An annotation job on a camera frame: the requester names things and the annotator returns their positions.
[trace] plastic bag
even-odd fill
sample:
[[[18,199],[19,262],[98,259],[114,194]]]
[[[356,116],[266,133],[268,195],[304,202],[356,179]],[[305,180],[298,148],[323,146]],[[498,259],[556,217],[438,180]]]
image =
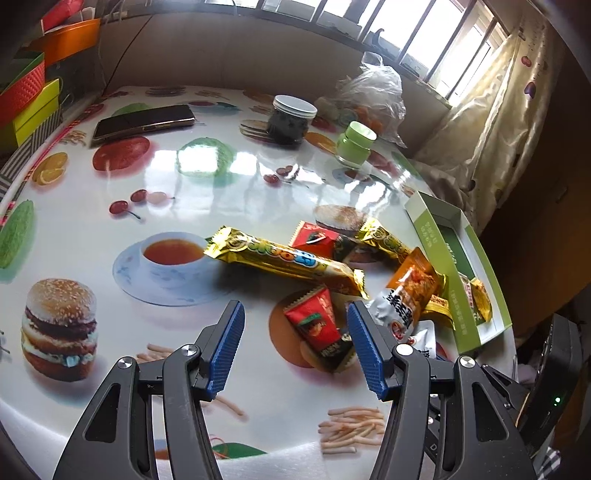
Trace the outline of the plastic bag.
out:
[[[384,140],[406,148],[398,135],[406,114],[400,75],[370,51],[363,54],[360,68],[359,76],[337,82],[334,97],[316,100],[319,115],[343,127],[361,122]]]

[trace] orange box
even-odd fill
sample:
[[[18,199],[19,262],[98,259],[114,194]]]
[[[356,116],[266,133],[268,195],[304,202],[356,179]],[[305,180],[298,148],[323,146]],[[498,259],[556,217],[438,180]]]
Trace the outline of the orange box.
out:
[[[100,18],[67,25],[31,42],[27,50],[45,53],[45,65],[63,60],[74,53],[96,45],[99,39]]]

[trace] gold snack wrapper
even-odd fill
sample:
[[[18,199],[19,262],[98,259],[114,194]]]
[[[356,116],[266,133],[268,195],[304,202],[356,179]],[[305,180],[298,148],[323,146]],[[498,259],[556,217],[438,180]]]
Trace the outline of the gold snack wrapper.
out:
[[[480,316],[486,322],[490,322],[492,319],[492,305],[488,293],[486,293],[484,283],[477,278],[473,278],[470,280],[470,287],[472,289],[472,297],[476,304],[476,308],[478,309],[478,313],[480,313]]]
[[[435,270],[435,274],[437,275],[437,278],[439,278],[439,289],[435,292],[435,295],[443,297],[447,287],[447,275],[439,273],[437,270]]]
[[[449,302],[446,299],[431,296],[431,300],[427,303],[426,307],[421,313],[421,320],[433,320],[434,322],[443,325],[444,327],[455,330],[453,326],[452,313],[449,310]]]
[[[225,262],[238,262],[286,277],[325,284],[345,295],[368,299],[363,270],[328,258],[256,238],[228,226],[221,227],[204,252]]]
[[[355,236],[364,244],[380,249],[392,260],[402,263],[412,251],[398,238],[388,232],[375,218],[369,217]]]

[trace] cable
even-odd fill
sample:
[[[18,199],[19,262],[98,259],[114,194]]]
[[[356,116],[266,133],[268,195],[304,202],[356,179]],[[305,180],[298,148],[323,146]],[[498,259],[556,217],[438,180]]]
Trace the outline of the cable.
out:
[[[138,32],[135,34],[135,36],[131,39],[131,41],[129,42],[129,45],[127,45],[126,49],[123,51],[123,53],[121,54],[121,57],[119,58],[119,61],[117,62],[117,65],[115,65],[115,68],[113,69],[113,73],[111,74],[111,77],[109,78],[109,81],[107,82],[107,84],[105,85],[105,90],[103,90],[103,95],[105,94],[105,92],[108,90],[109,85],[111,84],[111,82],[113,81],[113,77],[115,77],[115,73],[117,73],[117,69],[119,68],[119,64],[121,63],[121,61],[123,60],[123,58],[125,57],[125,54],[127,53],[127,51],[129,50],[129,48],[133,45],[134,41],[136,38],[139,37],[139,34],[142,33],[142,30],[145,28],[146,25],[148,25],[148,23],[150,23],[150,20],[152,20],[153,15],[150,15],[150,18],[146,20],[146,23],[144,25],[142,25],[142,27],[138,30]]]

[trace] window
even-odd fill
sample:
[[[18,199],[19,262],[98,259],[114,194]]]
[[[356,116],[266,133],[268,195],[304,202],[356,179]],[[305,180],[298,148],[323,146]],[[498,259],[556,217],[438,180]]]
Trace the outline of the window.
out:
[[[355,16],[353,7],[361,14]],[[263,9],[315,20],[367,45],[377,43],[387,59],[451,104],[506,38],[481,0],[265,0]]]

